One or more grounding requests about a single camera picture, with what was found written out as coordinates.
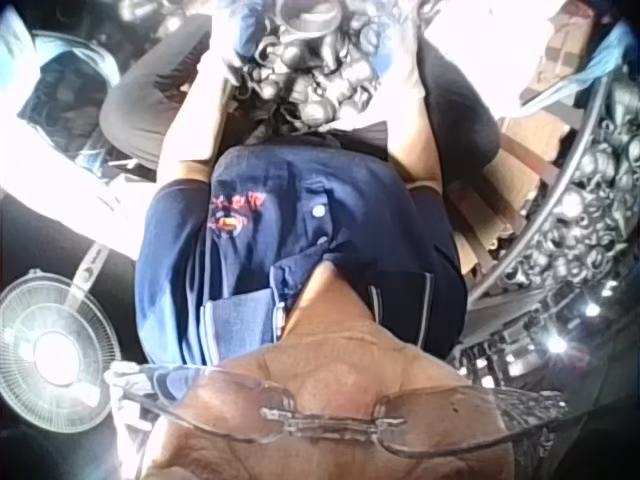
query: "metal rail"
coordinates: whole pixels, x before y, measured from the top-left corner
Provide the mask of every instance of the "metal rail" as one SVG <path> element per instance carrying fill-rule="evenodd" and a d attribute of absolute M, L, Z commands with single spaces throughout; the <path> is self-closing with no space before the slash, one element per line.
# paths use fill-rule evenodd
<path fill-rule="evenodd" d="M 568 159 L 560 175 L 556 179 L 553 185 L 549 188 L 549 193 L 545 199 L 542 207 L 537 214 L 531 219 L 527 226 L 522 230 L 516 241 L 507 250 L 507 253 L 496 263 L 493 268 L 473 287 L 469 293 L 468 306 L 472 306 L 482 295 L 498 280 L 498 277 L 502 275 L 513 262 L 522 254 L 524 249 L 529 245 L 535 234 L 538 232 L 543 223 L 547 220 L 547 217 L 551 214 L 552 210 L 558 203 L 558 200 L 562 197 L 565 189 L 571 182 L 573 174 L 575 173 L 582 155 L 591 140 L 591 134 L 595 127 L 600 111 L 604 103 L 605 96 L 609 90 L 609 84 L 611 82 L 611 74 L 601 78 L 597 81 L 593 87 L 593 91 L 589 98 L 589 104 L 587 106 L 586 113 L 582 120 L 582 127 L 578 132 L 571 151 L 569 152 Z"/>

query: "eyeglasses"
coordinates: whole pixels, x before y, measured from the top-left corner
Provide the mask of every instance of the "eyeglasses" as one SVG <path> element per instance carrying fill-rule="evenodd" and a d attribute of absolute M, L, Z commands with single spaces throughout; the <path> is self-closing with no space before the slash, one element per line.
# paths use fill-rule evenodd
<path fill-rule="evenodd" d="M 464 386 L 403 391 L 378 399 L 369 419 L 340 418 L 303 414 L 286 388 L 217 368 L 115 362 L 105 379 L 116 424 L 148 431 L 153 412 L 238 442 L 270 443 L 284 435 L 375 442 L 403 458 L 460 455 L 514 442 L 567 410 L 556 392 Z"/>

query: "shirt sleeve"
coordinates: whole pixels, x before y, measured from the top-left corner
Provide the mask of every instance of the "shirt sleeve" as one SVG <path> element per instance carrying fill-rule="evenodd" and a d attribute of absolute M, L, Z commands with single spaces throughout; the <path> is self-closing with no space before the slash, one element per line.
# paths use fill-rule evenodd
<path fill-rule="evenodd" d="M 184 363 L 193 258 L 208 215 L 209 185 L 177 180 L 151 201 L 136 265 L 138 334 L 154 363 Z"/>
<path fill-rule="evenodd" d="M 458 249 L 453 240 L 453 230 L 442 195 L 431 187 L 416 186 L 409 190 L 413 203 L 418 210 L 434 247 L 440 254 L 446 255 L 456 268 L 460 268 Z"/>
<path fill-rule="evenodd" d="M 455 346 L 462 329 L 467 307 L 467 287 L 460 272 L 458 249 L 453 239 L 442 196 L 427 186 L 409 190 L 423 227 L 429 233 L 436 262 L 432 266 L 434 290 L 427 339 L 424 348 L 444 359 Z"/>

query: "red embroidered logo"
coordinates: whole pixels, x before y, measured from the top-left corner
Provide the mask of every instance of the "red embroidered logo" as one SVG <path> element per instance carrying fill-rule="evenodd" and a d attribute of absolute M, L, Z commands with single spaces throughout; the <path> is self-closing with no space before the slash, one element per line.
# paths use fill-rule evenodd
<path fill-rule="evenodd" d="M 209 227 L 218 233 L 237 235 L 249 223 L 251 213 L 260 210 L 265 198 L 262 192 L 234 195 L 230 200 L 224 195 L 212 197 Z"/>

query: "electric fan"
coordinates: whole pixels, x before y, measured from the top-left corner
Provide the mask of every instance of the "electric fan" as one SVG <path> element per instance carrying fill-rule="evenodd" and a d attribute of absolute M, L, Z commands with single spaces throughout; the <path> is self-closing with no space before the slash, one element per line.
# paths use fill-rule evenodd
<path fill-rule="evenodd" d="M 109 413 L 102 375 L 120 348 L 88 294 L 108 252 L 94 245 L 73 282 L 33 270 L 0 295 L 0 394 L 41 428 L 79 432 Z"/>

